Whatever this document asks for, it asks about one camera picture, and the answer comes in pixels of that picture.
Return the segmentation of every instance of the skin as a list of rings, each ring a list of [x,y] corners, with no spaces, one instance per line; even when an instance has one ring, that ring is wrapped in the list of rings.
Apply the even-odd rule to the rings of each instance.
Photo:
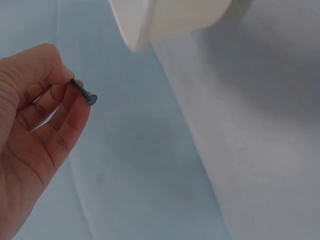
[[[73,76],[51,44],[0,59],[0,240],[19,231],[85,128]]]

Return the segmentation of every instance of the metal nail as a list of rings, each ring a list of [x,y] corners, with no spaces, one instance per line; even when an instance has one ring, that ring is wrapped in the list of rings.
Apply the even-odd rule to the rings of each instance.
[[[79,84],[79,82],[77,80],[75,80],[74,78],[71,79],[71,84],[80,91],[80,93],[85,97],[86,99],[86,103],[89,106],[92,106],[93,104],[96,103],[98,96],[95,94],[91,94],[89,93],[87,90],[84,89],[83,86],[81,86]]]

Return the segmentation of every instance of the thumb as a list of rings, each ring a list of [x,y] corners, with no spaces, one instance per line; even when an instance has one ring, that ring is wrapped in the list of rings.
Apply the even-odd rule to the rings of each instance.
[[[63,64],[59,50],[42,44],[0,59],[0,154],[13,126],[20,96],[33,84],[64,84],[74,74]]]
[[[65,84],[73,76],[63,64],[59,50],[48,43],[0,59],[0,81],[13,87],[19,95],[40,81]]]

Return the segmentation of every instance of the white cylindrical object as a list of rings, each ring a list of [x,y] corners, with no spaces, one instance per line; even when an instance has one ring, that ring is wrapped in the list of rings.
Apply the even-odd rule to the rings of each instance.
[[[232,0],[109,0],[125,44],[140,52],[150,40],[206,28]]]

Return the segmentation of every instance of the light blue surface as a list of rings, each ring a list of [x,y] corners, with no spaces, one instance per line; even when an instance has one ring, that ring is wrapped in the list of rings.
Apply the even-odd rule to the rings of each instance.
[[[98,95],[16,240],[230,239],[157,58],[129,52],[107,0],[4,1],[0,32],[0,57],[54,43]]]

